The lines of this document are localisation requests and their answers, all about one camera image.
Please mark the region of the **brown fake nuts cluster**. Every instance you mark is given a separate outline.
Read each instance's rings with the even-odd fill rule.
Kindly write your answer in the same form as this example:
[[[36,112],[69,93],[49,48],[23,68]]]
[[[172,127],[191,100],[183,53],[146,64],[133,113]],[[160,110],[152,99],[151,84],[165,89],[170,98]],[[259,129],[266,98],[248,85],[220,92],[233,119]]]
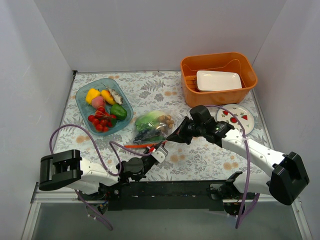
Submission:
[[[158,128],[164,134],[168,134],[174,127],[175,121],[173,120],[172,116],[169,114],[161,115],[158,117],[157,120],[158,120]]]

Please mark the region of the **clear zip top bag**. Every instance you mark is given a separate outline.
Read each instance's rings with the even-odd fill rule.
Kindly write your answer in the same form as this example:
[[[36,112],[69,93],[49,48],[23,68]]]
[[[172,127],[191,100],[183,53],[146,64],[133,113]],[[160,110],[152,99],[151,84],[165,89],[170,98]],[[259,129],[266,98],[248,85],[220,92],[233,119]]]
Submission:
[[[174,126],[175,126],[176,121],[177,121],[177,117],[174,115],[174,113],[173,113],[172,111],[170,111],[170,110],[168,110],[168,109],[166,109],[166,110],[155,110],[155,111],[163,111],[163,112],[165,113],[165,115],[171,115],[171,117],[172,117],[173,120],[174,120],[174,125],[173,125],[172,130],[171,130],[168,134],[165,134],[165,133],[162,132],[162,134],[164,135],[165,139],[164,139],[164,140],[161,140],[161,141],[165,141],[166,138],[167,138],[167,136],[170,135],[170,134],[172,133],[173,129],[174,129]],[[156,123],[153,127],[146,127],[145,129],[148,129],[148,130],[149,130],[149,129],[160,130],[159,127],[158,127],[158,125],[159,125],[159,122]],[[147,147],[147,146],[151,146],[151,145],[157,144],[158,142],[161,142],[161,141],[158,141],[158,142],[147,142],[147,143],[142,143],[142,144],[133,143],[134,138],[136,137],[136,135],[137,135],[138,132],[140,132],[140,131],[138,131],[138,130],[136,129],[135,124],[134,124],[134,137],[133,137],[133,139],[132,139],[132,143],[131,143],[131,144],[125,145],[126,148],[130,148],[130,149],[145,148],[145,147]]]

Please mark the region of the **dark fake blueberries bunch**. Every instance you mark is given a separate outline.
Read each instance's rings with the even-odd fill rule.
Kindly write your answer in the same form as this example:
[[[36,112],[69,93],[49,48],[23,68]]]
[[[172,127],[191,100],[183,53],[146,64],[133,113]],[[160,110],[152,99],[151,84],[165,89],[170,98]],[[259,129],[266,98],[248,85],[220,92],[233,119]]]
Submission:
[[[133,140],[135,144],[142,144],[142,143],[156,143],[159,141],[164,140],[165,137],[161,130],[156,129],[144,129],[139,131],[136,137]]]

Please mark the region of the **green fake lettuce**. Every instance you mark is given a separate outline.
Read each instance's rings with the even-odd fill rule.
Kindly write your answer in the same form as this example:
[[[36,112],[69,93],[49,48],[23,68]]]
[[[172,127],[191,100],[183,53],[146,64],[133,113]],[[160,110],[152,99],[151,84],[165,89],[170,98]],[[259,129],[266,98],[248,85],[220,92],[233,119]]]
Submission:
[[[138,131],[141,131],[148,127],[153,127],[159,122],[158,118],[164,116],[165,113],[160,110],[149,111],[140,115],[135,121],[135,127]]]

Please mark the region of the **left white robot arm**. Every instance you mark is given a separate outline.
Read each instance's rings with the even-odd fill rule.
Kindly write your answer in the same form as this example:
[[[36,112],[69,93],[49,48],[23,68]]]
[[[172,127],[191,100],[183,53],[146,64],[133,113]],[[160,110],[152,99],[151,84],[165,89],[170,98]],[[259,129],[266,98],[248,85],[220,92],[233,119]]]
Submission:
[[[138,182],[146,177],[153,165],[163,162],[165,157],[165,153],[154,149],[150,155],[133,157],[112,167],[112,170],[120,170],[119,175],[113,176],[102,164],[82,158],[79,150],[51,154],[40,160],[39,189],[54,191],[66,187],[101,200],[107,193],[105,186]]]

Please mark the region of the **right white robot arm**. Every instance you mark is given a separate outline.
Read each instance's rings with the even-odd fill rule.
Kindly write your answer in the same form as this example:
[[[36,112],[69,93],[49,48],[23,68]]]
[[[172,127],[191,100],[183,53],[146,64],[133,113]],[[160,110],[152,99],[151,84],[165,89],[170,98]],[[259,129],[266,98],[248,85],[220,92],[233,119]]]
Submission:
[[[271,195],[284,205],[291,205],[309,184],[310,179],[301,156],[295,152],[284,154],[247,139],[242,132],[225,121],[216,121],[207,107],[198,105],[189,111],[180,126],[166,139],[189,145],[194,137],[203,137],[209,143],[250,157],[250,163],[264,174],[250,176],[241,171],[234,173],[221,186],[217,194],[237,199],[244,192]]]

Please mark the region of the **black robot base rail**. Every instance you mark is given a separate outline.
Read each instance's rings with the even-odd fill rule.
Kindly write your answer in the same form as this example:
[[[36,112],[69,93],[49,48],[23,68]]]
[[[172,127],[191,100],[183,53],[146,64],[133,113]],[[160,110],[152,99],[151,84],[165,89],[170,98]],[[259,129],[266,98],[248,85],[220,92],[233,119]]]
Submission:
[[[109,211],[185,210],[223,211],[223,200],[240,203],[242,194],[225,180],[133,181],[99,185],[98,192],[80,196],[86,201],[107,201]]]

